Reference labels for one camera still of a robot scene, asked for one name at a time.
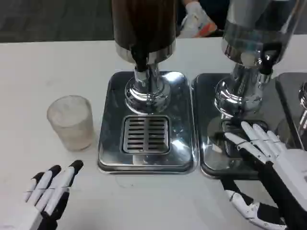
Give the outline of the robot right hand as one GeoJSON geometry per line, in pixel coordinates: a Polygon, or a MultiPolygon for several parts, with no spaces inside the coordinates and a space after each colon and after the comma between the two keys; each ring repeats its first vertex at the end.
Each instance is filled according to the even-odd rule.
{"type": "Polygon", "coordinates": [[[255,226],[265,230],[305,230],[307,228],[307,152],[289,149],[270,130],[247,121],[240,123],[248,139],[224,132],[242,159],[257,173],[276,206],[255,200],[240,191],[235,181],[220,181],[234,208],[255,226]]]}

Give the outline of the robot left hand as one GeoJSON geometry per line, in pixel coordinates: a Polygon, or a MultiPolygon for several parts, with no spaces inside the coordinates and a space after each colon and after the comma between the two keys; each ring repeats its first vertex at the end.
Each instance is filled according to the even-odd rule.
{"type": "Polygon", "coordinates": [[[29,186],[18,198],[0,199],[2,230],[55,230],[70,196],[75,176],[83,167],[76,160],[65,170],[54,165],[31,178],[29,186]]]}

